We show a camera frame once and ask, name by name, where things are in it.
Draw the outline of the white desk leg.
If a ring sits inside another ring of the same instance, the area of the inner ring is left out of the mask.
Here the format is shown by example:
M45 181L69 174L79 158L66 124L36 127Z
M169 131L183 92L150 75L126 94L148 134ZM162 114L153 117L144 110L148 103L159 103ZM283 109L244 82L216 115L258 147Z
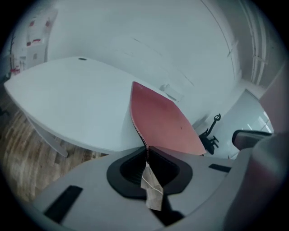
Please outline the white desk leg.
M36 132L40 135L40 137L57 153L62 155L64 158L68 157L68 152L60 146L58 142L51 136L49 132L44 130L41 126L39 126L37 123L35 123L29 116L26 116L30 124L33 126L33 128L36 130Z

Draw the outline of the clear water bottle red label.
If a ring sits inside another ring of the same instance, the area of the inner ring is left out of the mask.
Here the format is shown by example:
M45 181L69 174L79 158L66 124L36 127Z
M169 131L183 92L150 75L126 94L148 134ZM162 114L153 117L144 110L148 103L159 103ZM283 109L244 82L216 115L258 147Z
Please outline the clear water bottle red label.
M26 46L32 46L38 43L47 44L52 26L57 17L56 8L41 10L34 16L27 27Z

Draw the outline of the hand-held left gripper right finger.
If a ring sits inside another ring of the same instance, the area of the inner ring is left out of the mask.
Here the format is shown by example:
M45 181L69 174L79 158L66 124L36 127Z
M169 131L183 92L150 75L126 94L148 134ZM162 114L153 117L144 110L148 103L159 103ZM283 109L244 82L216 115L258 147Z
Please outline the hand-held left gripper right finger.
M151 210L149 231L188 216L221 185L233 160L150 147L149 164L162 189L161 211Z

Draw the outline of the white wall pipe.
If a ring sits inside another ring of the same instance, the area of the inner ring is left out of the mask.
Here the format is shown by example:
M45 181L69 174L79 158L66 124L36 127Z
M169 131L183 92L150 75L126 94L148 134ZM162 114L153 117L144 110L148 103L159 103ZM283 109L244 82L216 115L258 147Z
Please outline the white wall pipe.
M252 42L252 74L251 83L259 86L268 64L267 43L269 35L265 26L264 14L250 0L238 0L245 14L247 24L249 26L251 42Z

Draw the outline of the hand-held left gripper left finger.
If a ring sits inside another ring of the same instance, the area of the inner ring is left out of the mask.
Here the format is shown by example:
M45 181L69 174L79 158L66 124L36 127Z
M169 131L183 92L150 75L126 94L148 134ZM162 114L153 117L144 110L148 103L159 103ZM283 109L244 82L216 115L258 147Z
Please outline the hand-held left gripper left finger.
M53 231L156 231L140 182L145 148L84 162L46 187L33 206Z

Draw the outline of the brown coat rack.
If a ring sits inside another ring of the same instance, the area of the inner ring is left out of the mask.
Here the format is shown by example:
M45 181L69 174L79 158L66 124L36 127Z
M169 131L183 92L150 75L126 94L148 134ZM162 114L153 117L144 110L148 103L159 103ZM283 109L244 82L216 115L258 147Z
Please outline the brown coat rack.
M9 47L9 64L10 64L10 75L12 75L13 69L14 69L14 54L13 54L13 45L14 45L14 40L16 38L15 36L16 29L12 31L11 35L11 42L10 42L10 47Z

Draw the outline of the pink and black mat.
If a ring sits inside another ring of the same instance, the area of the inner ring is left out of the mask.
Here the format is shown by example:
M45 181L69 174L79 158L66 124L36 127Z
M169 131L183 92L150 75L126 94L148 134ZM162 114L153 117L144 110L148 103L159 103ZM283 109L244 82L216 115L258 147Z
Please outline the pink and black mat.
M161 147L197 156L205 154L199 136L176 104L138 82L131 86L130 115L146 149Z

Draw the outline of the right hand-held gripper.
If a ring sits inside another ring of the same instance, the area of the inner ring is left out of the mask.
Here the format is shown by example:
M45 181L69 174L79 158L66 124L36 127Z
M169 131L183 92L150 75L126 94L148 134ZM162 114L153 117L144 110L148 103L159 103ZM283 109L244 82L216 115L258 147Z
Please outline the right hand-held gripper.
M233 133L233 145L238 150L252 148L252 153L240 189L226 215L224 231L248 230L286 181L289 133L271 135L242 129Z

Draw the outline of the white storage boxes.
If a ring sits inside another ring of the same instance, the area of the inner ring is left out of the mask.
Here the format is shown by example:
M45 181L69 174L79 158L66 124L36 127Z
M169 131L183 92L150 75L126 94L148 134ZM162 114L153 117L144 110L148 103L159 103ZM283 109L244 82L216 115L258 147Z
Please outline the white storage boxes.
M33 40L26 47L26 69L47 62L48 45L41 39Z

